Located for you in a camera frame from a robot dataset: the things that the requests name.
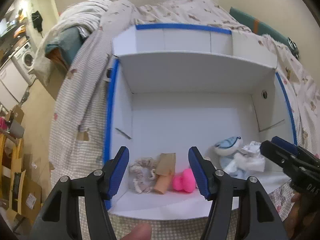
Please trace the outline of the person's right hand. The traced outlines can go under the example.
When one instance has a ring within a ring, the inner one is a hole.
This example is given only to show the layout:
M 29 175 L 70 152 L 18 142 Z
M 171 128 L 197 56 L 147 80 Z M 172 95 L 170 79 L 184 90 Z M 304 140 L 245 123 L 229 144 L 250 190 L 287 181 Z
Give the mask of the person's right hand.
M 287 218 L 283 221 L 287 236 L 289 239 L 319 239 L 319 211 L 302 217 L 300 215 L 303 208 L 301 197 L 300 193 L 295 192 L 291 198 L 293 206 Z M 295 230 L 300 223 L 303 224 L 302 231 L 294 236 Z

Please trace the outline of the person's left hand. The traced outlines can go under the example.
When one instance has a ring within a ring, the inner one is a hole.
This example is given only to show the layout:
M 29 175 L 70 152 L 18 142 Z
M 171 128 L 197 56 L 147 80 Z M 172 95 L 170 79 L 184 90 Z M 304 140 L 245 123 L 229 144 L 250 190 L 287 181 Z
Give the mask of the person's left hand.
M 150 240 L 152 227 L 148 223 L 138 224 L 129 234 L 121 240 Z

